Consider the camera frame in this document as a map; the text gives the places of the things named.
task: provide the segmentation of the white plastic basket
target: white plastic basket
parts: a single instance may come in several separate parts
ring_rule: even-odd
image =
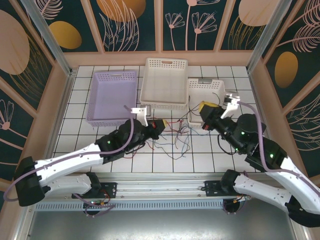
[[[225,83],[223,80],[212,78],[189,78],[188,79],[188,109],[195,114],[188,114],[187,121],[190,127],[201,128],[203,121],[199,115],[198,104],[202,101],[222,106],[225,97]]]
[[[184,110],[187,106],[188,61],[147,58],[140,102],[156,109]]]

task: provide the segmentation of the decorative wallpaper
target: decorative wallpaper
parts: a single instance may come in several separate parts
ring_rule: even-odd
[[[80,0],[34,0],[34,3],[64,53],[98,51]]]
[[[52,65],[9,1],[0,4],[0,78],[38,108]]]
[[[11,181],[33,117],[0,90],[0,178]]]
[[[236,0],[221,50],[253,50],[279,0]]]
[[[266,63],[284,107],[320,71],[320,1],[306,0]]]
[[[268,44],[268,45],[266,46],[266,48],[265,48],[265,50],[264,50],[264,52],[263,52],[263,54],[262,54],[262,57],[263,57],[263,58],[265,58],[265,56],[266,56],[266,54],[268,53],[271,45],[274,43],[274,40],[275,40],[276,36],[279,34],[281,28],[282,28],[283,25],[285,24],[288,16],[290,15],[290,13],[291,13],[292,9],[294,8],[294,6],[296,5],[297,1],[298,1],[298,0],[292,0],[290,6],[289,6],[289,8],[288,8],[288,11],[286,11],[286,13],[284,14],[284,17],[283,17],[283,19],[282,19],[279,27],[277,28],[277,30],[276,30],[275,33],[273,34],[272,39],[270,40],[269,44]]]
[[[155,51],[154,0],[90,0],[106,52]]]
[[[309,177],[320,174],[320,85],[295,106],[286,119]]]
[[[225,0],[163,0],[163,50],[213,50]]]

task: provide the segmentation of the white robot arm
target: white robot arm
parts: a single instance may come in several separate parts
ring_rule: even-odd
[[[234,193],[249,195],[270,203],[306,227],[320,227],[319,188],[299,171],[277,143],[262,136],[265,125],[261,123],[257,112],[256,117],[253,114],[243,114],[234,122],[230,116],[239,107],[240,99],[235,93],[229,93],[224,103],[226,109],[210,102],[199,105],[199,113],[204,122],[202,128],[218,131],[222,139],[228,141],[238,154],[247,155],[246,162],[277,180],[285,189],[254,181],[230,169],[223,175],[220,188],[231,196]],[[166,123],[162,119],[146,122],[146,112],[147,108],[142,111],[132,109],[132,113],[142,114],[137,117],[139,120],[128,120],[118,130],[78,151],[45,160],[33,161],[31,157],[23,159],[15,172],[15,181],[4,193],[5,200],[19,200],[20,206],[24,207],[35,204],[48,195],[96,195],[101,185],[94,173],[66,175],[84,167],[115,161],[132,153],[134,148],[142,148],[147,139],[158,139]],[[18,199],[8,199],[8,192],[14,185]]]
[[[274,141],[263,137],[265,125],[257,111],[241,103],[235,93],[225,98],[226,110],[210,102],[200,104],[203,129],[216,130],[245,161],[255,169],[278,181],[284,189],[254,181],[240,172],[227,170],[220,181],[225,193],[236,192],[270,203],[297,223],[306,227],[320,226],[320,189],[292,162],[287,153]],[[233,122],[230,116],[239,104],[250,107],[255,115],[243,114]]]

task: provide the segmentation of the white tile floor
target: white tile floor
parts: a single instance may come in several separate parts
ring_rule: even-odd
[[[78,150],[85,147],[103,135],[114,131],[116,127],[92,127],[86,122],[88,102],[90,99],[90,85],[93,73],[109,70],[134,70],[138,76],[137,106],[143,82],[144,66],[80,66],[75,83],[69,98],[68,106],[64,114],[60,133],[56,142],[54,156]],[[256,102],[251,84],[244,66],[189,66],[188,76],[193,78],[219,78],[224,81],[225,89],[237,91],[241,101],[253,105]],[[250,109],[239,108],[233,116],[236,120],[241,114],[251,113]],[[153,117],[163,118],[170,122],[170,127],[178,129],[178,123],[174,123],[182,117],[186,111],[155,109]],[[218,146],[216,131],[207,132],[202,129],[190,130],[179,137],[176,145],[173,145],[175,135],[169,126],[163,132],[162,137],[156,141],[149,141],[147,145],[138,150],[135,155],[114,162],[82,169],[81,172],[133,172],[133,173],[204,173],[225,172],[227,169],[236,171],[255,172],[244,161],[244,155],[228,155]],[[184,141],[189,141],[190,148],[182,156]],[[224,140],[220,140],[221,147],[231,152],[231,146]]]

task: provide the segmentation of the yellow object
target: yellow object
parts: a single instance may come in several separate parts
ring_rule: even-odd
[[[130,10],[133,11],[136,18],[139,18],[146,9],[146,0],[96,0],[96,2],[101,11],[116,22],[132,20]]]
[[[60,47],[76,49],[80,47],[82,38],[78,30],[65,21],[55,21],[49,26],[55,40]]]
[[[219,105],[213,103],[213,102],[209,102],[209,101],[202,101],[199,104],[199,113],[201,112],[201,110],[204,108],[205,105],[208,105],[209,107],[213,107],[213,108],[218,108]]]
[[[239,18],[247,26],[264,26],[269,22],[278,3],[279,0],[241,0]]]
[[[21,74],[30,57],[28,35],[10,14],[0,10],[0,69],[11,75]]]
[[[298,72],[298,59],[292,52],[285,51],[276,61],[274,78],[280,88],[287,88]]]

